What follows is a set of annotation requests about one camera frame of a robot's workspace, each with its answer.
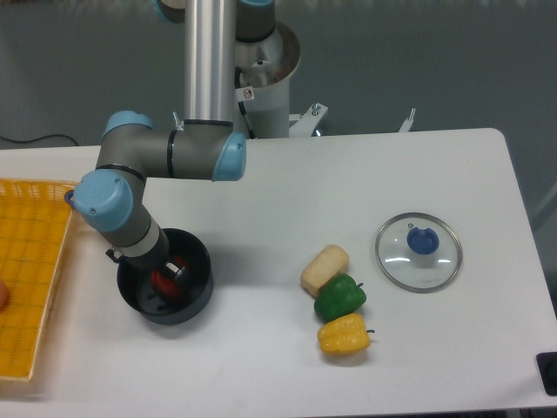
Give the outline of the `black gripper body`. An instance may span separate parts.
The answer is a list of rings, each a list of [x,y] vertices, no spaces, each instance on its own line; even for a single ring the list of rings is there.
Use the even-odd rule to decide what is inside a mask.
[[[166,237],[159,237],[156,244],[138,256],[126,256],[117,248],[108,249],[105,254],[116,264],[128,265],[137,270],[155,270],[163,266],[170,257],[170,244]]]

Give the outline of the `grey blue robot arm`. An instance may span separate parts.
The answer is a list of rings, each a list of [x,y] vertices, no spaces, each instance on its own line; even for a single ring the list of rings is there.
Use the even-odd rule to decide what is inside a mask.
[[[133,111],[112,115],[94,171],[73,192],[74,208],[122,260],[156,270],[181,288],[187,268],[173,260],[169,241],[143,206],[148,178],[236,181],[245,173],[245,135],[233,128],[238,108],[235,47],[238,40],[268,38],[273,1],[156,1],[185,28],[185,114],[169,133]]]

